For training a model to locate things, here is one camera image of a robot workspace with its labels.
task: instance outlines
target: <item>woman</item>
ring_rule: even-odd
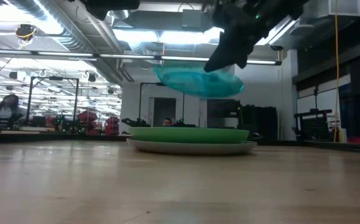
[[[14,94],[5,96],[3,101],[0,102],[0,119],[8,119],[12,116],[13,113],[23,115],[24,113],[18,107],[18,104],[18,96]]]

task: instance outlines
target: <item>ceiling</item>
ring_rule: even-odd
[[[38,0],[4,0],[4,2],[24,2],[26,4],[38,2]],[[46,16],[35,17],[31,10],[25,11],[23,7],[18,9],[13,5],[0,5],[0,49],[19,49],[34,51],[54,51],[54,52],[87,52],[99,54],[112,53],[130,53],[130,54],[154,54],[154,55],[172,55],[182,57],[210,57],[216,48],[219,38],[219,30],[211,26],[209,20],[211,4],[213,0],[191,0],[184,3],[182,0],[148,0],[142,1],[137,11],[132,11],[130,16],[124,20],[113,19],[114,15],[109,13],[105,21],[98,21],[85,10],[84,5],[79,1],[70,2],[65,0],[41,1],[43,9],[37,13],[44,13]],[[314,6],[318,0],[311,0],[309,6]],[[184,9],[201,10],[200,26],[197,30],[190,32],[183,30],[183,10]],[[297,49],[311,45],[324,40],[333,35],[333,17],[305,17],[294,23],[286,19],[278,24],[271,32],[267,40],[262,39],[254,48],[250,59],[257,60],[277,60],[277,52],[271,50],[269,44],[278,44],[285,46],[286,49]],[[341,28],[353,22],[357,17],[341,17]],[[30,42],[19,40],[15,35],[15,29],[20,24],[32,24],[38,29]],[[300,25],[308,24],[310,27],[305,32],[297,32],[296,28]],[[318,35],[326,30],[325,35]],[[165,38],[172,32],[173,36]],[[100,111],[104,114],[120,112],[120,107],[115,105],[106,108],[105,100],[119,102],[121,99],[120,86],[129,82],[157,82],[154,74],[154,67],[160,62],[151,62],[146,60],[117,60],[113,58],[104,58],[97,62],[81,61],[75,58],[71,60],[42,60],[30,58],[10,58],[0,57],[0,93],[10,93],[6,90],[7,84],[28,85],[31,76],[45,74],[48,76],[59,76],[68,78],[79,78],[81,88],[94,86],[90,89],[82,89],[80,95],[90,98],[84,98],[84,105],[100,106]],[[10,72],[25,74],[21,80],[13,80],[8,77]],[[96,74],[96,81],[90,83],[87,79],[91,73]],[[72,97],[75,92],[73,88],[62,89],[59,93],[52,93],[46,90],[47,85],[65,85],[72,86],[73,83],[63,81],[44,80],[44,85],[37,87],[41,94],[63,95]],[[115,94],[107,94],[108,88],[114,88]],[[14,86],[11,92],[23,94],[24,104],[27,100],[29,87]],[[33,110],[38,111],[38,106],[42,103],[32,106]]]

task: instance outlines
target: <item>table surface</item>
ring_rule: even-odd
[[[360,154],[137,152],[125,142],[0,144],[0,223],[358,223]]]

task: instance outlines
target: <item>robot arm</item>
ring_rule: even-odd
[[[239,7],[237,0],[217,0],[212,15],[213,25],[225,30],[219,44],[205,65],[212,72],[236,64],[244,68],[254,45],[280,21],[290,16],[297,19],[308,0],[246,0]]]

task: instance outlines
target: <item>man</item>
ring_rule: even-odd
[[[172,125],[172,120],[170,118],[165,118],[163,120],[163,127],[170,127]]]

